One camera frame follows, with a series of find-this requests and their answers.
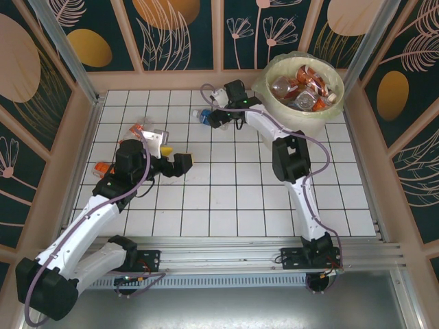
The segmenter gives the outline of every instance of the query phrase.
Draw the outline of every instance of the vent grille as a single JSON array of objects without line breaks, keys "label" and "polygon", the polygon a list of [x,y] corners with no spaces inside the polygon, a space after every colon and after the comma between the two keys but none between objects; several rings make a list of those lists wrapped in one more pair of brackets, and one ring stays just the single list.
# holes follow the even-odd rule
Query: vent grille
[{"label": "vent grille", "polygon": [[[144,287],[155,278],[130,282],[119,287],[132,289]],[[95,281],[88,289],[114,289],[115,277],[103,277]],[[299,287],[305,285],[305,274],[248,274],[215,276],[165,276],[153,289],[194,289],[194,288],[244,288],[244,287]]]}]

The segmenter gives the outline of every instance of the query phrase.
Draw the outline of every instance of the plastic bag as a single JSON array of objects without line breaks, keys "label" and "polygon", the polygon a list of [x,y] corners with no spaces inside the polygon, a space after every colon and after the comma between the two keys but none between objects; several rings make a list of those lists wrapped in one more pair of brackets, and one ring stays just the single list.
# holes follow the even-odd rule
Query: plastic bag
[{"label": "plastic bag", "polygon": [[[283,105],[270,91],[272,82],[285,75],[295,77],[302,65],[309,65],[316,71],[328,87],[337,94],[333,106],[320,112],[301,112]],[[308,53],[292,51],[274,57],[264,68],[252,85],[252,90],[259,93],[267,111],[285,127],[296,131],[302,130],[307,136],[317,137],[324,124],[343,112],[344,85],[337,71],[327,62],[319,60]]]}]

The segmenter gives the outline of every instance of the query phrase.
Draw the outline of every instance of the enclosure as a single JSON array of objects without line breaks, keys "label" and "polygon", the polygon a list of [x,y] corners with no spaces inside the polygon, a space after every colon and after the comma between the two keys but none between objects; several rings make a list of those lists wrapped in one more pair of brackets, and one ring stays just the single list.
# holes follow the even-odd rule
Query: enclosure
[{"label": "enclosure", "polygon": [[[128,129],[147,117],[169,132],[173,153],[193,155],[193,167],[179,178],[160,175],[89,252],[126,236],[160,250],[169,277],[122,304],[103,279],[47,328],[117,321],[127,328],[138,328],[136,321],[145,328],[321,328],[329,315],[331,328],[437,327],[438,19],[436,0],[2,3],[2,326],[28,328],[16,297],[18,262],[34,259],[79,215],[99,181],[95,163],[112,162]],[[331,161],[313,177],[313,196],[322,222],[341,236],[346,272],[323,296],[306,295],[305,271],[274,262],[280,248],[301,246],[302,232],[261,136],[248,125],[213,130],[191,114],[209,108],[204,83],[240,79],[254,96],[268,62],[290,51],[328,62],[346,89],[344,112],[316,136]],[[324,154],[309,152],[316,171]],[[172,317],[162,309],[169,300],[172,309],[187,305]],[[294,310],[286,315],[288,305]],[[113,317],[101,320],[105,310]],[[226,323],[218,314],[230,310]]]}]

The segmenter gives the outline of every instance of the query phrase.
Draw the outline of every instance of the white tiled floor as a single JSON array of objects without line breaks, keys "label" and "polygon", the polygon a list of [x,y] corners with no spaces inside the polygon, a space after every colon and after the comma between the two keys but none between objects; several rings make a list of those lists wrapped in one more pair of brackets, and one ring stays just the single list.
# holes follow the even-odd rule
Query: white tiled floor
[{"label": "white tiled floor", "polygon": [[[72,218],[98,181],[91,174],[94,163],[112,161],[117,141],[146,115],[154,128],[169,132],[174,152],[192,153],[195,163],[180,178],[157,177],[157,186],[145,197],[134,198],[102,236],[300,236],[296,207],[274,176],[271,152],[257,132],[247,125],[241,131],[234,125],[212,130],[191,117],[192,110],[206,107],[198,91],[110,91]],[[313,177],[322,222],[341,236],[374,236],[343,116],[329,121],[318,140],[331,155],[328,169]],[[316,171],[325,155],[318,147],[309,153],[311,170]],[[146,182],[139,194],[149,185]]]}]

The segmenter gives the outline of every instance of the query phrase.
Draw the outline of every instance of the yellow object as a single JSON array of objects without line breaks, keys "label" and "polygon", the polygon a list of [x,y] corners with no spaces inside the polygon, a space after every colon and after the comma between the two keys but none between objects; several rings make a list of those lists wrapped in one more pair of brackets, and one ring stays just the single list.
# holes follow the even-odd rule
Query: yellow object
[{"label": "yellow object", "polygon": [[200,0],[132,0],[132,3],[142,19],[157,29],[181,27],[178,13],[182,14],[189,25],[200,12]]},{"label": "yellow object", "polygon": [[67,35],[82,64],[103,67],[110,64],[112,52],[99,34],[89,29],[76,29]]},{"label": "yellow object", "polygon": [[17,103],[29,101],[38,90],[40,74],[38,48],[31,36],[0,14],[0,95]]},{"label": "yellow object", "polygon": [[386,121],[395,120],[404,110],[409,97],[409,82],[404,74],[390,71],[379,83],[377,110]]},{"label": "yellow object", "polygon": [[171,146],[160,146],[160,153],[162,156],[170,156],[172,153],[172,147]]},{"label": "yellow object", "polygon": [[384,0],[331,0],[329,27],[341,36],[361,36],[369,30]]}]

